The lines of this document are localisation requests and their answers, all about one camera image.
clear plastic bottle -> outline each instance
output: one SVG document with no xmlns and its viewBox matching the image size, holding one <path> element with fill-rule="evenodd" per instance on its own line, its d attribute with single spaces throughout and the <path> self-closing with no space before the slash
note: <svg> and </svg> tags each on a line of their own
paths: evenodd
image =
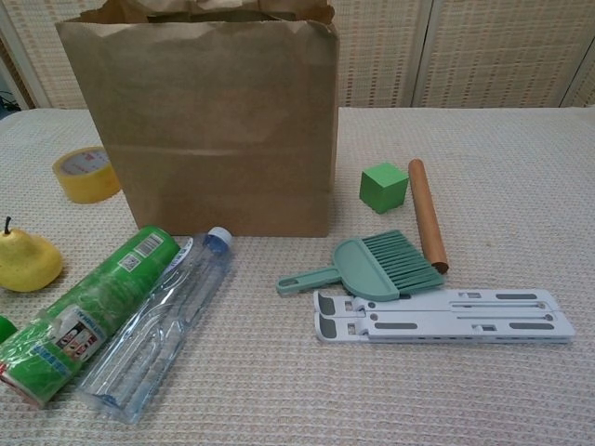
<svg viewBox="0 0 595 446">
<path fill-rule="evenodd" d="M 88 371 L 77 389 L 85 403 L 124 423 L 137 423 L 229 272 L 230 248 L 231 235 L 219 227 L 192 239 L 186 256 L 176 266 L 174 260 Z"/>
</svg>

brush bristles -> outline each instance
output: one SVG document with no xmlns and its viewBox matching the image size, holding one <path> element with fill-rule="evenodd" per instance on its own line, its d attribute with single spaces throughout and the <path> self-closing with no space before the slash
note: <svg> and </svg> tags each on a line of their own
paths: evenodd
<svg viewBox="0 0 595 446">
<path fill-rule="evenodd" d="M 443 276 L 398 231 L 362 239 L 399 293 L 426 290 L 443 284 Z"/>
</svg>

green object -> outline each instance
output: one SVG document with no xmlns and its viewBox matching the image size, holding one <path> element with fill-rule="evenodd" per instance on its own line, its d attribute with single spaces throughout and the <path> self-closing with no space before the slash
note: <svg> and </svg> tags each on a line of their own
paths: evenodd
<svg viewBox="0 0 595 446">
<path fill-rule="evenodd" d="M 297 293 L 338 282 L 354 295 L 385 302 L 440 286 L 444 279 L 398 230 L 391 230 L 342 242 L 332 267 L 282 277 L 277 291 Z"/>
<path fill-rule="evenodd" d="M 405 201 L 409 176 L 391 163 L 378 164 L 362 172 L 360 199 L 379 214 Z"/>
<path fill-rule="evenodd" d="M 9 337 L 16 332 L 17 327 L 15 327 L 7 318 L 0 316 L 0 344 L 9 339 Z"/>
<path fill-rule="evenodd" d="M 0 379 L 43 406 L 137 309 L 178 250 L 163 230 L 140 230 L 0 345 Z"/>
</svg>

green brush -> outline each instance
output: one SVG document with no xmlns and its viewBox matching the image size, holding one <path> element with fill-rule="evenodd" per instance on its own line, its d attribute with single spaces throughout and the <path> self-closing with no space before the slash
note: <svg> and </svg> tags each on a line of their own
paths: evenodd
<svg viewBox="0 0 595 446">
<path fill-rule="evenodd" d="M 282 277 L 277 291 L 285 295 L 338 282 L 354 295 L 385 302 L 438 287 L 444 279 L 398 230 L 391 230 L 342 242 L 332 267 Z"/>
</svg>

green cube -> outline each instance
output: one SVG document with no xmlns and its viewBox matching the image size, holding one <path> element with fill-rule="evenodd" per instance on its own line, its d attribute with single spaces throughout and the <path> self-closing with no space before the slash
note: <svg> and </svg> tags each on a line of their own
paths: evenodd
<svg viewBox="0 0 595 446">
<path fill-rule="evenodd" d="M 362 172 L 360 199 L 379 214 L 405 201 L 409 176 L 391 163 L 369 167 Z"/>
</svg>

